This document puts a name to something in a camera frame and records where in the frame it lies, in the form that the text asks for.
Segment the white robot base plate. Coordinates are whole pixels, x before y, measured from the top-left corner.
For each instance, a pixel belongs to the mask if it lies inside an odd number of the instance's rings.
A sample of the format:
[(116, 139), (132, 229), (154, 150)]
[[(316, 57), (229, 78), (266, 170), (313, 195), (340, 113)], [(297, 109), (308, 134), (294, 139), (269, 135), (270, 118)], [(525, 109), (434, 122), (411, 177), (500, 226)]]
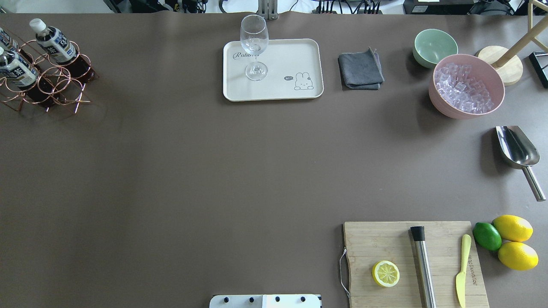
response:
[(210, 308), (321, 308), (321, 295), (316, 294), (245, 294), (217, 295)]

